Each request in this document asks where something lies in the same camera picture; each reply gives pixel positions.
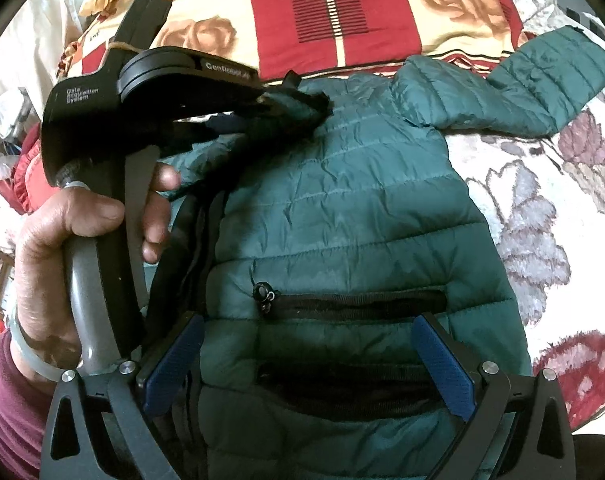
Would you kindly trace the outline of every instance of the hand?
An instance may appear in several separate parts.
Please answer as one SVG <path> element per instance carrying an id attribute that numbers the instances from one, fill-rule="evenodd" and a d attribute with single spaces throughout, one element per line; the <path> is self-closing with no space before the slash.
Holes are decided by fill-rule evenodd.
<path id="1" fill-rule="evenodd" d="M 175 189 L 180 175 L 166 164 L 156 165 L 151 192 L 142 217 L 142 256 L 155 263 L 167 237 L 171 210 L 156 191 Z M 62 245 L 73 235 L 96 237 L 114 231 L 124 219 L 124 205 L 80 187 L 53 195 L 25 221 L 16 243 L 17 315 L 28 345 L 58 368 L 75 368 L 81 347 L 65 284 Z M 16 367 L 42 391 L 55 384 L 36 374 L 12 342 Z"/>

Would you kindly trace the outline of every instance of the maroon sleeve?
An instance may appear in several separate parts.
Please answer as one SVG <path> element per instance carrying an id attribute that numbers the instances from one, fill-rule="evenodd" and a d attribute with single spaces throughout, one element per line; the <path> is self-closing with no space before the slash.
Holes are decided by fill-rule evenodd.
<path id="1" fill-rule="evenodd" d="M 20 374 L 8 330 L 0 335 L 0 478 L 38 480 L 42 436 L 51 397 Z"/>

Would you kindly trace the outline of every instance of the blue gripper pad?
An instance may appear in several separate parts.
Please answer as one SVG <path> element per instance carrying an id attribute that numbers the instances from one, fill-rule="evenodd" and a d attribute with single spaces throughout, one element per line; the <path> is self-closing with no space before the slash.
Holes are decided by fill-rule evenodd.
<path id="1" fill-rule="evenodd" d="M 169 411 L 202 342 L 204 319 L 193 316 L 147 379 L 142 410 L 154 417 Z"/>
<path id="2" fill-rule="evenodd" d="M 411 342 L 449 411 L 467 422 L 476 410 L 473 381 L 425 317 L 415 318 Z"/>

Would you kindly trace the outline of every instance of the metal screw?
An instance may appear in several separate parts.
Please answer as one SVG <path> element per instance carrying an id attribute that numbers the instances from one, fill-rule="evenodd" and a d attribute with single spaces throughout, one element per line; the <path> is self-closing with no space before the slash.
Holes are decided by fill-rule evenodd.
<path id="1" fill-rule="evenodd" d="M 548 381 L 555 381 L 557 377 L 556 373 L 551 368 L 543 368 L 542 376 Z"/>
<path id="2" fill-rule="evenodd" d="M 76 372 L 75 370 L 65 370 L 62 373 L 62 382 L 63 383 L 70 383 L 71 381 L 73 381 L 76 378 Z"/>
<path id="3" fill-rule="evenodd" d="M 486 374 L 489 375 L 495 375 L 500 370 L 500 368 L 498 368 L 498 365 L 495 364 L 493 361 L 483 362 L 482 369 L 485 371 Z"/>
<path id="4" fill-rule="evenodd" d="M 125 361 L 118 367 L 118 371 L 122 375 L 128 375 L 136 369 L 136 364 L 133 361 Z"/>

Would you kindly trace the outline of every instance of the finger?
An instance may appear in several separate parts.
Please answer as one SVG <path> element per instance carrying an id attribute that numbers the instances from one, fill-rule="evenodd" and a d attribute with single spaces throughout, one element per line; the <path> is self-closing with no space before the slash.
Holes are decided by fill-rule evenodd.
<path id="1" fill-rule="evenodd" d="M 145 240 L 142 243 L 142 257 L 148 264 L 157 264 L 163 249 L 164 244 L 152 244 Z"/>
<path id="2" fill-rule="evenodd" d="M 169 164 L 159 162 L 153 172 L 151 180 L 152 191 L 172 191 L 180 186 L 180 173 Z"/>
<path id="3" fill-rule="evenodd" d="M 156 192 L 149 193 L 147 205 L 142 214 L 142 231 L 145 240 L 159 244 L 167 237 L 167 226 L 171 219 L 169 201 Z"/>
<path id="4" fill-rule="evenodd" d="M 72 234 L 96 237 L 116 229 L 124 205 L 81 187 L 54 194 L 23 225 L 16 252 L 27 258 L 47 258 Z"/>

